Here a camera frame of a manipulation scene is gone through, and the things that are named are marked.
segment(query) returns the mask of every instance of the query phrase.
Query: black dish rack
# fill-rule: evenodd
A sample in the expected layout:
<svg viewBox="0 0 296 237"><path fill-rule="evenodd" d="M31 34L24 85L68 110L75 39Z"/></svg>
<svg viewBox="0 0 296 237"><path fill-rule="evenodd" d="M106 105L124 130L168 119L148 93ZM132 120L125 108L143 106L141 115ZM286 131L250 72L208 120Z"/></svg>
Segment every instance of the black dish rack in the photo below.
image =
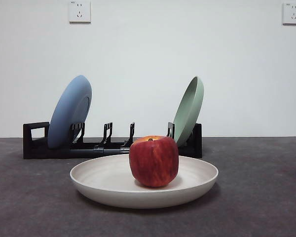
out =
<svg viewBox="0 0 296 237"><path fill-rule="evenodd" d="M32 130L44 128L44 137L33 139ZM130 124L129 138L124 141L112 142L113 123L104 124L101 142L86 142L83 139L85 123L75 123L70 126L70 135L65 145L50 149L47 145L49 122L26 123L23 125L23 158L98 158L103 156L128 154L134 140L135 123ZM80 137L74 139L74 134L81 131ZM174 138L175 124L168 123L167 136ZM202 158L202 124L196 123L188 140L179 148L179 155Z"/></svg>

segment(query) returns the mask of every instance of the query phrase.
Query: outlet faceplate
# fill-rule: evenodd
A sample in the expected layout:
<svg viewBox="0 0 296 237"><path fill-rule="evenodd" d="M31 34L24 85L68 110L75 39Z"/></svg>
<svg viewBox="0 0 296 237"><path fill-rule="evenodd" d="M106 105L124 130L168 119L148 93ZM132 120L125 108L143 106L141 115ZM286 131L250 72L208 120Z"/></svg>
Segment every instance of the outlet faceplate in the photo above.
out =
<svg viewBox="0 0 296 237"><path fill-rule="evenodd" d="M70 23L91 23L91 2L70 1L69 2Z"/></svg>
<svg viewBox="0 0 296 237"><path fill-rule="evenodd" d="M296 25L296 2L283 3L283 25Z"/></svg>

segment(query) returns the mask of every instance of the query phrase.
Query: white plate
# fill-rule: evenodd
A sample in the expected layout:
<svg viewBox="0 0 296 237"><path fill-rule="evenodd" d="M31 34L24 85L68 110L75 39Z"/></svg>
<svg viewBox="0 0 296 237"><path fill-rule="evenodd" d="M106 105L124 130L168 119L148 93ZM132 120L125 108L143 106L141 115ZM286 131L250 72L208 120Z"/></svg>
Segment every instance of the white plate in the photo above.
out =
<svg viewBox="0 0 296 237"><path fill-rule="evenodd" d="M165 187L147 188L133 177L128 154L91 159L70 171L75 187L87 198L126 208L161 208L195 200L211 189L217 176L212 164L179 156L176 178Z"/></svg>

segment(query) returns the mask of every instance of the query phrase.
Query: light green dish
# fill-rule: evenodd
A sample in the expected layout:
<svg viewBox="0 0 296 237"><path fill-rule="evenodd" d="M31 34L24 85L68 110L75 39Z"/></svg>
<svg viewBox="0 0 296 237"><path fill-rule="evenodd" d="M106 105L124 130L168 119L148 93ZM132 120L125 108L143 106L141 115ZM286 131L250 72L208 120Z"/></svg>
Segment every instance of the light green dish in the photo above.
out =
<svg viewBox="0 0 296 237"><path fill-rule="evenodd" d="M194 77L188 85L174 118L174 140L178 147L184 145L193 131L204 97L204 85Z"/></svg>

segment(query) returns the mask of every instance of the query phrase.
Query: red apple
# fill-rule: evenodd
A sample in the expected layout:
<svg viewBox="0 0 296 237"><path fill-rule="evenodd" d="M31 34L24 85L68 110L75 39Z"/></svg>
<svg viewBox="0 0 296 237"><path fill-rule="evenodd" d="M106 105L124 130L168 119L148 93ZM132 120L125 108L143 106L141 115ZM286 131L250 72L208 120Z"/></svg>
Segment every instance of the red apple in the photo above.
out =
<svg viewBox="0 0 296 237"><path fill-rule="evenodd" d="M171 137L139 138L130 147L129 164L134 178L141 184L165 186L178 174L178 146Z"/></svg>

